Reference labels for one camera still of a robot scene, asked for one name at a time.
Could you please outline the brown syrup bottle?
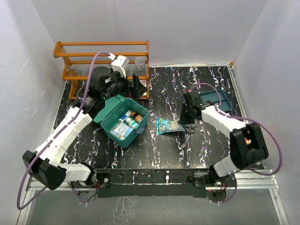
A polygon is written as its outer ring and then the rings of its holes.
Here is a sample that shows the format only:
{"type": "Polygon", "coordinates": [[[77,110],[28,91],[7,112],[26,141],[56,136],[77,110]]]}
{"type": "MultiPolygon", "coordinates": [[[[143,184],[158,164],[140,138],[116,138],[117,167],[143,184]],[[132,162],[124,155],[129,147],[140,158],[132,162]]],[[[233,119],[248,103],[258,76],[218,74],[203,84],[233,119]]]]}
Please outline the brown syrup bottle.
{"type": "Polygon", "coordinates": [[[140,123],[142,120],[143,120],[143,116],[138,114],[137,112],[132,112],[131,113],[131,116],[134,118],[134,120],[137,122],[137,123],[140,123]]]}

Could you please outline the teal divided tray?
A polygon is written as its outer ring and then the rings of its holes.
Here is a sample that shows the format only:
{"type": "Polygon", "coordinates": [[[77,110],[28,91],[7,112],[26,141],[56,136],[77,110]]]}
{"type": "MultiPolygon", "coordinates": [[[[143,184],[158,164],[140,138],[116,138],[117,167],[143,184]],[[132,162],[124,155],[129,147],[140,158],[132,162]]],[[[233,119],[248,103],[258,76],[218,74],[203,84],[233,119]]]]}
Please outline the teal divided tray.
{"type": "Polygon", "coordinates": [[[228,97],[226,96],[225,92],[221,89],[218,89],[218,94],[214,91],[206,91],[199,93],[200,98],[203,102],[210,101],[213,104],[218,103],[219,104],[219,97],[221,98],[221,105],[219,106],[219,109],[222,110],[225,113],[228,113],[232,110],[233,106],[231,102],[229,101],[228,97]]]}

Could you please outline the white blue mask packet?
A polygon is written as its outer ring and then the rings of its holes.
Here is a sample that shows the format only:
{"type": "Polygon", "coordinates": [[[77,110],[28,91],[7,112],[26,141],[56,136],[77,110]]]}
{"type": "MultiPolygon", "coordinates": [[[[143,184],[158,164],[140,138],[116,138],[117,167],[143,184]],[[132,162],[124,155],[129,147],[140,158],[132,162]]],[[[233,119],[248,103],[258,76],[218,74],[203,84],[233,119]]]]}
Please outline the white blue mask packet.
{"type": "Polygon", "coordinates": [[[118,140],[122,141],[125,140],[132,131],[133,129],[127,124],[119,122],[110,130],[110,133],[118,140]]]}

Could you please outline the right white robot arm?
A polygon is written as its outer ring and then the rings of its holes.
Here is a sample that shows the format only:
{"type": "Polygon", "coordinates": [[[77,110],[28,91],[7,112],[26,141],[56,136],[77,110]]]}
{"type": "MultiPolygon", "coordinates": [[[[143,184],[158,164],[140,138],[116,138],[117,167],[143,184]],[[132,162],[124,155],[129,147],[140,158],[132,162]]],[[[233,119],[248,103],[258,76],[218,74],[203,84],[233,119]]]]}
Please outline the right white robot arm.
{"type": "Polygon", "coordinates": [[[230,141],[230,155],[211,165],[200,182],[220,186],[227,176],[244,170],[264,159],[269,152],[260,126],[253,122],[231,118],[221,111],[217,104],[204,102],[196,91],[184,94],[179,123],[185,126],[187,134],[193,133],[188,125],[201,120],[224,134],[230,141]]]}

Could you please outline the cotton swab bag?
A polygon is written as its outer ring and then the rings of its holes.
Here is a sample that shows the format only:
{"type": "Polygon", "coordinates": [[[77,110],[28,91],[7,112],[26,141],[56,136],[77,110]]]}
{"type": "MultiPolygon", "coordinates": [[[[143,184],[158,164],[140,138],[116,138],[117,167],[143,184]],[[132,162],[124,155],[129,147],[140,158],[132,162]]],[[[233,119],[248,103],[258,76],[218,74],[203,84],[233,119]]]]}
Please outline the cotton swab bag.
{"type": "Polygon", "coordinates": [[[167,120],[158,117],[156,120],[157,135],[172,132],[184,132],[184,127],[179,123],[178,120],[167,120]]]}

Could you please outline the teal medicine kit box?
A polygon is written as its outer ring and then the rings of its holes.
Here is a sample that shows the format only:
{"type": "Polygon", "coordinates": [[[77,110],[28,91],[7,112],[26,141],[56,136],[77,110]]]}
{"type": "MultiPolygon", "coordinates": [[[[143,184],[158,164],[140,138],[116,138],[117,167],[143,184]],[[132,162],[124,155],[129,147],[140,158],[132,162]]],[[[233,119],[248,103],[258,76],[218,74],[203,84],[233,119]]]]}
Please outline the teal medicine kit box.
{"type": "Polygon", "coordinates": [[[100,112],[98,112],[98,114],[93,119],[93,122],[101,125],[105,134],[114,142],[116,142],[120,147],[126,148],[139,134],[141,134],[145,130],[146,126],[148,125],[148,110],[130,98],[117,95],[105,101],[105,107],[100,112]],[[143,120],[138,123],[138,126],[133,129],[133,131],[125,140],[121,141],[114,137],[110,133],[110,130],[117,123],[119,123],[118,119],[123,116],[128,110],[137,112],[138,114],[142,115],[143,120]]]}

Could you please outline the white green pill bottle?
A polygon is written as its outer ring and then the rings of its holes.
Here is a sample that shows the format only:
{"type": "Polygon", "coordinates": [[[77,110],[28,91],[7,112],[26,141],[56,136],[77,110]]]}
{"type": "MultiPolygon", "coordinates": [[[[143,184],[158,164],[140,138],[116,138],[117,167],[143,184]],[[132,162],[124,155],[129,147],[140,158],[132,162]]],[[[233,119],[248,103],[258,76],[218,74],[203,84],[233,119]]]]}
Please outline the white green pill bottle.
{"type": "Polygon", "coordinates": [[[132,129],[134,129],[138,126],[138,123],[135,120],[131,119],[130,117],[126,118],[126,123],[132,129]]]}

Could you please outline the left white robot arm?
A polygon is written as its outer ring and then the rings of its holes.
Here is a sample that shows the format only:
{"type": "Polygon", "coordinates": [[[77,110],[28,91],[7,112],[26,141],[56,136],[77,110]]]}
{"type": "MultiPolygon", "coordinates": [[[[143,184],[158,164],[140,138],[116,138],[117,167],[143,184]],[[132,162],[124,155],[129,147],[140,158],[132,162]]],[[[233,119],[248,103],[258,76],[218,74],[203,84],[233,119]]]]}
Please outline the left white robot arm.
{"type": "Polygon", "coordinates": [[[50,190],[63,182],[79,181],[87,187],[96,184],[94,168],[86,163],[62,164],[61,159],[78,134],[90,123],[101,123],[115,112],[120,102],[135,102],[147,88],[137,74],[130,81],[119,71],[108,67],[92,70],[86,88],[72,102],[63,121],[34,151],[26,151],[22,159],[26,174],[50,190]]]}

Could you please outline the blue white spray can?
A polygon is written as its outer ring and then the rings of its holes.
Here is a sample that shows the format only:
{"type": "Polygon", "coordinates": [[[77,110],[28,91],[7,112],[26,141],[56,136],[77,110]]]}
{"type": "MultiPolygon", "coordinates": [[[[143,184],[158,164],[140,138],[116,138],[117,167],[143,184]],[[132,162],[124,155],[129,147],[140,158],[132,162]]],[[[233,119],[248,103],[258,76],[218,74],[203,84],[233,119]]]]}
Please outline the blue white spray can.
{"type": "Polygon", "coordinates": [[[129,118],[132,114],[131,110],[128,110],[123,116],[118,119],[118,122],[125,122],[127,118],[129,118]]]}

